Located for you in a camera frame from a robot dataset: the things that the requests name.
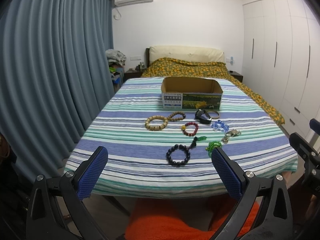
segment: dark wooden nightstand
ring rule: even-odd
[[[124,82],[127,81],[129,78],[139,78],[141,77],[143,71],[140,70],[128,70],[124,73]]]
[[[236,78],[237,80],[239,80],[239,81],[242,83],[243,75],[237,73],[236,71],[230,71],[230,70],[229,70],[228,72],[229,72],[229,74],[230,74],[231,76],[233,76],[234,78]]]

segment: white cable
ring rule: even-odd
[[[120,15],[120,18],[119,18],[119,19],[117,18],[117,15],[116,15],[116,14],[114,14],[114,15],[113,15],[113,18],[114,18],[116,21],[118,21],[118,20],[120,20],[120,19],[121,19],[121,13],[119,12],[119,10],[118,10],[118,8],[117,8],[117,7],[115,7],[114,9],[116,9],[116,10],[117,10],[117,12],[118,12],[118,14]]]

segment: black beaded bracelet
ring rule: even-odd
[[[169,162],[169,164],[171,164],[172,166],[178,166],[178,167],[186,165],[188,163],[188,161],[190,160],[190,151],[189,150],[197,145],[196,144],[197,140],[198,140],[198,138],[195,136],[189,147],[182,145],[182,144],[180,144],[180,145],[176,144],[175,146],[171,147],[166,154],[167,161]],[[171,154],[178,148],[183,150],[186,154],[186,158],[181,162],[175,162],[171,158]]]

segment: curtain fold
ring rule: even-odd
[[[114,95],[111,0],[12,0],[0,19],[0,132],[31,181],[62,160]]]

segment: floral bedspread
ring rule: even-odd
[[[160,58],[142,74],[142,77],[211,77],[226,79],[241,89],[246,95],[254,100],[277,125],[284,124],[283,116],[263,97],[242,84],[239,80],[228,73],[226,64],[222,62],[188,62],[174,58]]]

